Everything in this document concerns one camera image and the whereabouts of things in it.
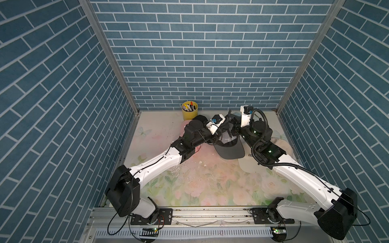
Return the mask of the black cap front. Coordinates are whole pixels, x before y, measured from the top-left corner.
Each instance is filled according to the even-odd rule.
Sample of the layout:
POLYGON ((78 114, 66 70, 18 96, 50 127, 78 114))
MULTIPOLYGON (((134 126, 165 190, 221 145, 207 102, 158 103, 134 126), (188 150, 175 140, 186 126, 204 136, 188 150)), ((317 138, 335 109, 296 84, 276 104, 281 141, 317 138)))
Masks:
POLYGON ((214 147, 217 153, 226 160, 241 159, 245 156, 240 135, 234 128, 225 130, 214 147))

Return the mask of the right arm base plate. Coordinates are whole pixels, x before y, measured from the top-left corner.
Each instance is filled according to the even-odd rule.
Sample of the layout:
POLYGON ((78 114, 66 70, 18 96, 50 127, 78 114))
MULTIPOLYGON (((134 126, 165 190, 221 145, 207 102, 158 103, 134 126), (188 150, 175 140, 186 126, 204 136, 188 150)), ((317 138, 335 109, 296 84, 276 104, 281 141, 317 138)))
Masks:
POLYGON ((254 224, 294 224, 294 219, 272 219, 267 208, 251 208, 248 210, 254 220, 254 224))

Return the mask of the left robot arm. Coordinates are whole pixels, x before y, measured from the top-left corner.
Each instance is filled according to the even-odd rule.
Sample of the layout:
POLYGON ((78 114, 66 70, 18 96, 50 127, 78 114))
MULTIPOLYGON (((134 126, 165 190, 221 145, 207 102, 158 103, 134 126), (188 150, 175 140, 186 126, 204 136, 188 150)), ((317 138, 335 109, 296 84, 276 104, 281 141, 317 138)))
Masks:
POLYGON ((117 215, 127 217, 135 214, 142 218, 154 215, 157 206, 151 199, 140 196, 141 189, 166 170, 188 160, 203 143, 215 143, 222 135, 220 126, 225 121, 222 114, 215 115, 211 120, 198 115, 184 127, 184 134, 161 154, 137 166, 117 167, 105 190, 117 215))

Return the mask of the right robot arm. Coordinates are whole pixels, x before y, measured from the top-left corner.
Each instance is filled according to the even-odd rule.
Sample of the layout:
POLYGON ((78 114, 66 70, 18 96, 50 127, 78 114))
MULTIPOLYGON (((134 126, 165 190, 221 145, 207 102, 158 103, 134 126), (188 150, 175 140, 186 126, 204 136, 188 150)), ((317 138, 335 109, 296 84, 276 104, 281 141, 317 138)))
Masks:
POLYGON ((250 155, 260 166, 284 176, 307 193, 314 203, 292 202, 276 197, 267 207, 267 218, 272 223, 293 219, 320 227, 337 240, 345 239, 358 216, 358 200, 354 191, 340 189, 301 166, 285 150, 271 142, 272 130, 265 115, 254 121, 253 112, 242 111, 241 116, 229 114, 229 134, 239 144, 246 142, 250 155))

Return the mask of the beige Colorado cap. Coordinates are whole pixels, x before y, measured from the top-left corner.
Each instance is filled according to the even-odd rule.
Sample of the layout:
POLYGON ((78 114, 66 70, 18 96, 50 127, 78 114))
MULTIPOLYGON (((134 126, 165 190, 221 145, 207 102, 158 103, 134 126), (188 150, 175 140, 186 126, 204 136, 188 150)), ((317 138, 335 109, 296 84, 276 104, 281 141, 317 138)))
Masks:
POLYGON ((283 149, 284 151, 286 151, 288 155, 294 157, 293 149, 286 140, 280 138, 272 138, 271 142, 276 146, 280 147, 281 149, 283 149))
POLYGON ((266 167, 259 165, 250 152, 246 153, 243 158, 238 159, 238 163, 240 168, 246 173, 261 174, 266 171, 266 167))

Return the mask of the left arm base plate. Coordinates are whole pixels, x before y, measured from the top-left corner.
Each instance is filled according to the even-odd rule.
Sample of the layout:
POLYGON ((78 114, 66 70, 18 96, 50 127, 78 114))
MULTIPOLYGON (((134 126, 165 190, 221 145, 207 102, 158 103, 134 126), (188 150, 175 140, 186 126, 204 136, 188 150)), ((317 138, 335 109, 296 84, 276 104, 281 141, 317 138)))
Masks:
POLYGON ((158 208, 148 218, 133 214, 131 225, 171 225, 173 217, 172 208, 158 208))

